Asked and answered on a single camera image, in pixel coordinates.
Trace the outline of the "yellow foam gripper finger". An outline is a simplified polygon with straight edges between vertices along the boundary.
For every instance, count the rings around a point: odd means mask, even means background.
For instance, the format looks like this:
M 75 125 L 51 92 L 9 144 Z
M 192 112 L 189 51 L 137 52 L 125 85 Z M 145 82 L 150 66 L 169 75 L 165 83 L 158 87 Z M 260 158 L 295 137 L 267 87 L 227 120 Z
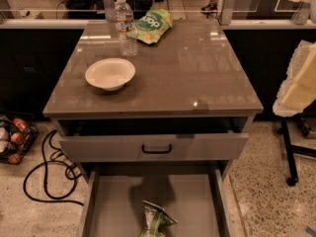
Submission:
M 275 115 L 283 118 L 301 114 L 316 100 L 316 43 L 302 40 L 287 67 L 273 104 Z

